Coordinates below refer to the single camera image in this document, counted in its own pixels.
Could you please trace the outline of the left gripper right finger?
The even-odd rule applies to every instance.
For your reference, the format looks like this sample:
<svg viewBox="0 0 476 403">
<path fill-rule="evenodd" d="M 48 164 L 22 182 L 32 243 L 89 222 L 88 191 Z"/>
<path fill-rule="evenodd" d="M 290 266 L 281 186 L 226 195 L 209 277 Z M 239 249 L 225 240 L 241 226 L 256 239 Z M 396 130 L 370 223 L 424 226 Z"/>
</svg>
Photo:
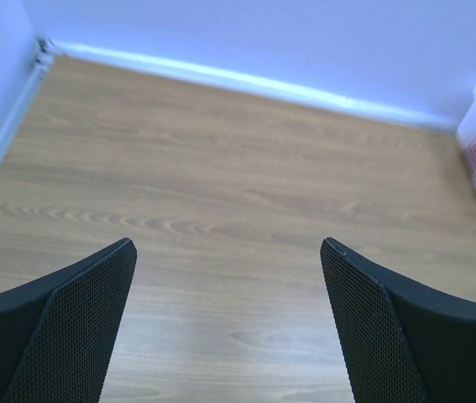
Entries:
<svg viewBox="0 0 476 403">
<path fill-rule="evenodd" d="M 334 238 L 322 269 L 357 402 L 476 402 L 476 302 L 376 264 Z"/>
</svg>

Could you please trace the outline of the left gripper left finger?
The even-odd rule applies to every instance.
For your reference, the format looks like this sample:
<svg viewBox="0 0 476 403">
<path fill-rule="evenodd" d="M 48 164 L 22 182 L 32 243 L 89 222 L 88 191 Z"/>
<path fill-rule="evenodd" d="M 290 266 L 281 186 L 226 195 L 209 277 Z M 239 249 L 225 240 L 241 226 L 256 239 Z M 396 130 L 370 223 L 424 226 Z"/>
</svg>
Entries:
<svg viewBox="0 0 476 403">
<path fill-rule="evenodd" d="M 0 293 L 0 402 L 97 402 L 133 281 L 129 238 Z"/>
</svg>

